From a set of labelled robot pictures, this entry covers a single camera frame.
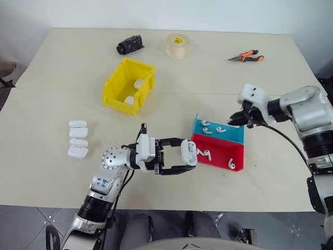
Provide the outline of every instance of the table surface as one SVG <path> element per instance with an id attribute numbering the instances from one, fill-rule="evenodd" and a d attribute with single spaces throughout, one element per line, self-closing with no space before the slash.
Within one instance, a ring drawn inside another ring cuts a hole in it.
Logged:
<path id="1" fill-rule="evenodd" d="M 319 85 L 288 35 L 182 32 L 191 39 L 188 57 L 168 58 L 172 31 L 52 29 L 0 112 L 0 202 L 6 205 L 78 208 L 100 156 L 111 146 L 133 143 L 140 124 L 156 138 L 190 138 L 198 113 L 225 123 L 240 110 L 244 83 L 272 98 Z M 122 56 L 115 46 L 141 34 L 145 48 L 128 57 L 157 67 L 155 89 L 133 117 L 101 104 L 104 81 Z M 262 62 L 231 62 L 250 49 Z M 88 123 L 85 159 L 67 156 L 68 121 Z M 301 146 L 290 122 L 276 124 Z M 222 211 L 311 211 L 306 166 L 293 147 L 265 128 L 246 129 L 245 169 L 232 172 L 198 164 L 179 176 L 136 171 L 119 208 Z M 165 148 L 166 166 L 181 161 Z"/>

